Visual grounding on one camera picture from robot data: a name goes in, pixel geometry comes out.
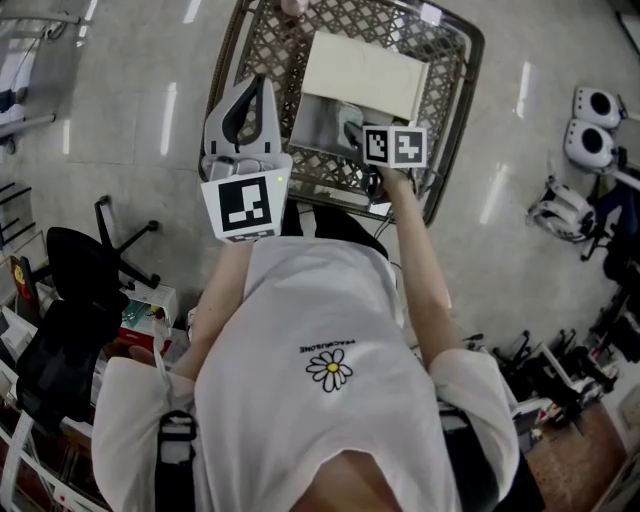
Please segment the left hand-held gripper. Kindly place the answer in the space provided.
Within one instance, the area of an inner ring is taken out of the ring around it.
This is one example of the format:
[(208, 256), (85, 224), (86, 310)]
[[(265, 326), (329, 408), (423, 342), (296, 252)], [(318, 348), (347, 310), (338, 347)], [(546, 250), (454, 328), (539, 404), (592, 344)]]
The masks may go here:
[[(252, 101), (255, 126), (243, 136)], [(272, 81), (257, 74), (226, 92), (205, 121), (203, 146), (206, 155), (279, 153), (219, 157), (201, 189), (217, 240), (231, 244), (280, 235), (293, 160), (280, 153)]]

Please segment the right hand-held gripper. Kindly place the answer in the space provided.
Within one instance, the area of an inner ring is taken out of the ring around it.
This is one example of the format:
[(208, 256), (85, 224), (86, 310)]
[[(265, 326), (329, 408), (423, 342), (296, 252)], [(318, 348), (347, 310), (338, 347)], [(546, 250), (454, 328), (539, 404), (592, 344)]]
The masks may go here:
[(362, 188), (374, 202), (383, 201), (385, 194), (380, 168), (398, 170), (414, 179), (417, 170), (427, 167), (428, 132), (424, 127), (362, 127), (346, 122), (344, 135), (349, 146), (362, 153)]

